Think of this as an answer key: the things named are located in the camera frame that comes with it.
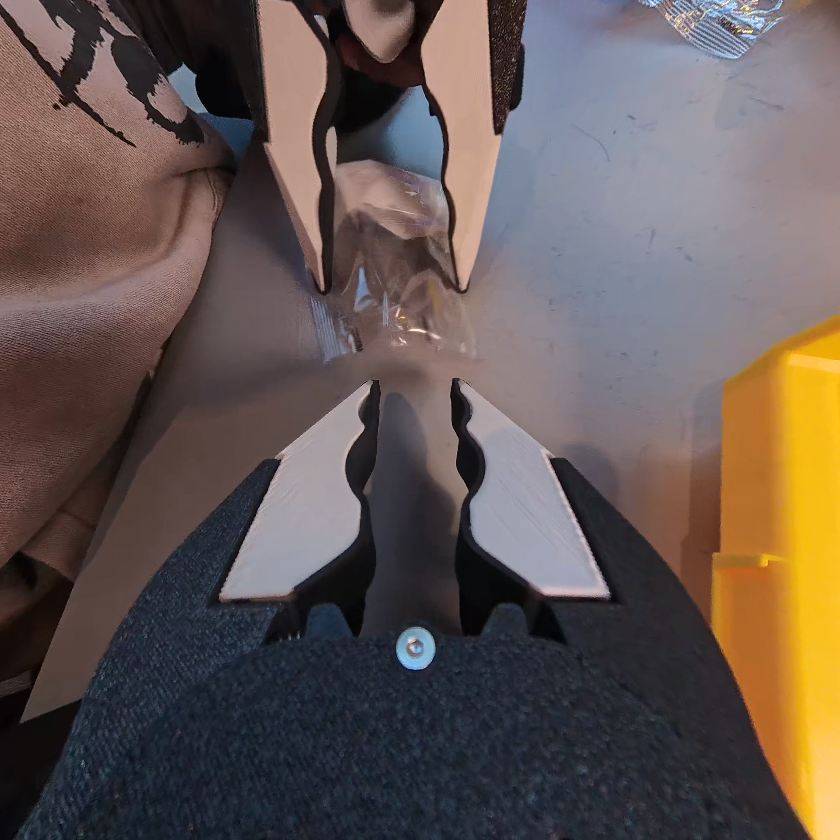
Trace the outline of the small clear bag white label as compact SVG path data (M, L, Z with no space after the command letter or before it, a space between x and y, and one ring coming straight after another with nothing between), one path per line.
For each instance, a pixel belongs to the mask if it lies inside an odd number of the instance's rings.
M332 288L311 300L322 362L368 349L475 359L441 182L362 160L339 164L335 187Z

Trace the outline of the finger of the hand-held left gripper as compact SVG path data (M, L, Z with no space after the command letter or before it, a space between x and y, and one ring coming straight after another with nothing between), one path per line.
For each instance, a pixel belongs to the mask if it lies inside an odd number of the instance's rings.
M342 71L326 19L309 2L258 2L266 155L319 293L333 285Z
M425 91L444 137L441 180L460 293L476 265L501 146L490 43L487 1L444 1L421 48Z

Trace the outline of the clear plastic bag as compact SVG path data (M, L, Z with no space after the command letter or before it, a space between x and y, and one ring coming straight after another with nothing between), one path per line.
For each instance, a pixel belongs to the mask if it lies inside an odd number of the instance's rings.
M640 1L686 42L725 60L744 56L790 12L785 1Z

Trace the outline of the grey desk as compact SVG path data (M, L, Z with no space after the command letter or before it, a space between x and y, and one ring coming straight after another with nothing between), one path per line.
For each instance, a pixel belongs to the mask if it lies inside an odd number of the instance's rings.
M713 58L638 2L529 2L520 108L461 298L477 357L328 364L268 164L236 176L24 720L77 700L137 594L260 460L381 382L367 634L459 630L467 380L567 458L708 615L721 388L838 313L838 2Z

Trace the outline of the yellow bin with bricks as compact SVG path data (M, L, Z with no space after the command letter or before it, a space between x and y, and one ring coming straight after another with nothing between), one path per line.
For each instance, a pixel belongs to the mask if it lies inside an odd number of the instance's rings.
M839 317L723 387L711 626L811 838L839 838Z

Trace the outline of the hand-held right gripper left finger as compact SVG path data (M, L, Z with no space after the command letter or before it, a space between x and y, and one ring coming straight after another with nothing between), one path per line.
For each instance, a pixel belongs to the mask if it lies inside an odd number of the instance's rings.
M366 381L278 455L221 588L221 602L322 603L362 617L375 573L364 489L376 460L381 387Z

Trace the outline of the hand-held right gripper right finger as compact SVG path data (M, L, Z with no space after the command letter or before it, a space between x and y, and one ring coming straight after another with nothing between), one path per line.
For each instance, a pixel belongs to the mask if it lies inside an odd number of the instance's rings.
M489 617L510 603L540 617L550 602L609 602L553 454L466 381L452 381L450 401L466 487L455 549L460 616Z

